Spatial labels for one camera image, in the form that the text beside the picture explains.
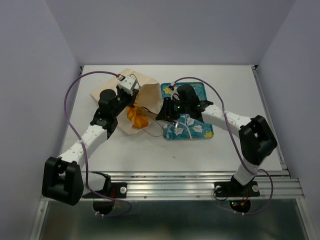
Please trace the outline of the metal tongs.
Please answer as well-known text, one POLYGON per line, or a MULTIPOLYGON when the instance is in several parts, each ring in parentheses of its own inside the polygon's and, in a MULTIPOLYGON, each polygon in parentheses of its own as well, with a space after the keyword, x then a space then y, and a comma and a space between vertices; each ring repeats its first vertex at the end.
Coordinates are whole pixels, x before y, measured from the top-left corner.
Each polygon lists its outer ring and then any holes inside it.
POLYGON ((150 111, 149 109, 147 109, 146 107, 136 107, 136 113, 138 115, 142 115, 145 117, 149 117, 152 120, 156 120, 156 121, 162 121, 170 126, 175 127, 176 129, 181 126, 181 124, 175 120, 164 120, 164 119, 157 119, 158 115, 152 111, 150 111))

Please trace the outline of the beige paper bag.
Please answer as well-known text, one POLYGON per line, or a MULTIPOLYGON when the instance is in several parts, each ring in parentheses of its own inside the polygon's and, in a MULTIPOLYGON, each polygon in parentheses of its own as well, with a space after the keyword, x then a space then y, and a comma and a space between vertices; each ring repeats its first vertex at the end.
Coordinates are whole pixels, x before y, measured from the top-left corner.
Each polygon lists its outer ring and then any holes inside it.
MULTIPOLYGON (((145 107, 151 112, 157 114, 160 112, 163 99, 161 93, 161 84, 157 82, 154 78, 144 75, 140 72, 134 71, 130 68, 126 68, 120 72, 123 76, 135 75, 138 80, 138 85, 135 87, 139 89, 139 93, 135 100, 135 103, 139 107, 145 107)), ((116 85, 119 80, 116 77, 112 77, 106 83, 100 85, 97 89, 90 93, 93 101, 97 104, 100 99, 100 93, 105 89, 116 90, 116 85)), ((117 127, 123 130, 128 135, 134 135, 141 130, 133 127, 132 121, 127 118, 127 111, 123 110, 117 117, 118 125, 117 127)))

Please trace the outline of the orange twisted fake bread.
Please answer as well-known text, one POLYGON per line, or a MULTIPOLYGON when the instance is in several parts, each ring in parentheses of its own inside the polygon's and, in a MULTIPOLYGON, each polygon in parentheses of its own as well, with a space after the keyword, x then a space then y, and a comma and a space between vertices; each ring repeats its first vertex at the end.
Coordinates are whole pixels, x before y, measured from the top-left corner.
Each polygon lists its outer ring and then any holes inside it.
POLYGON ((141 114, 138 114, 139 105, 135 104, 134 107, 126 107, 126 116, 132 122, 132 126, 136 129, 143 129, 149 125, 148 119, 141 114))

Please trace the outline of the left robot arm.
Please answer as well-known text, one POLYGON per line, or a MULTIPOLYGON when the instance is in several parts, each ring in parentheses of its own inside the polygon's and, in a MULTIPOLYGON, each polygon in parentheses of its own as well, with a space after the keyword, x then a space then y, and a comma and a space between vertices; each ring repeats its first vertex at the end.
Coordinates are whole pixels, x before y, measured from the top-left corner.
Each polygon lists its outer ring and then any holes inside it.
POLYGON ((85 133, 67 151, 58 157, 49 157, 44 165, 42 195, 74 206, 81 197, 97 193, 100 197, 111 196, 109 175, 94 171, 82 174, 89 167, 93 152, 115 131, 118 115, 133 106, 138 89, 106 89, 99 94, 98 108, 85 133))

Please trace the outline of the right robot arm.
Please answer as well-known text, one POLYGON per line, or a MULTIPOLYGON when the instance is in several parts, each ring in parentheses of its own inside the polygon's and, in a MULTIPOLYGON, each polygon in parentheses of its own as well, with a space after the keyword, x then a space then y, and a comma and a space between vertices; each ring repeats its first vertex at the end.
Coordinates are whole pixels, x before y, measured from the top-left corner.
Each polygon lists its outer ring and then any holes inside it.
POLYGON ((248 190, 248 183, 256 176, 264 160, 277 148, 278 142, 267 122, 261 116, 246 117, 218 107, 208 100, 200 100, 190 84, 183 84, 176 89, 178 97, 165 97, 157 121, 174 122, 181 115, 187 114, 192 119, 227 131, 234 144, 240 141, 241 164, 230 182, 231 192, 242 195, 248 190))

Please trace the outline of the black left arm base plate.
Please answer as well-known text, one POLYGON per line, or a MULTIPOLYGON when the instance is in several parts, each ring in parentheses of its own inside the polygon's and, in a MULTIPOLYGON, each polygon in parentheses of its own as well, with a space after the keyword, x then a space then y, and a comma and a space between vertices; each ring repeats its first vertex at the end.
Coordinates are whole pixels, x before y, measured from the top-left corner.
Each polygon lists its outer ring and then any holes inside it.
POLYGON ((127 197, 128 184, 126 182, 114 182, 111 176, 106 173, 89 172, 88 184, 95 192, 108 198, 125 199, 127 197))

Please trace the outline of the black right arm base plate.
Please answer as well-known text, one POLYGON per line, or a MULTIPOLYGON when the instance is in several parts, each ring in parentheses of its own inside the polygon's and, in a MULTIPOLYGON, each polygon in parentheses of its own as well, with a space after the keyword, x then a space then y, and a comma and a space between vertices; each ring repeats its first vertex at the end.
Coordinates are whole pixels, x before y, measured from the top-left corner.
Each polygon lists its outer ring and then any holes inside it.
POLYGON ((218 181, 214 183, 214 195, 217 198, 242 198, 244 196, 259 197, 260 191, 258 183, 251 181, 246 185, 237 182, 218 181))

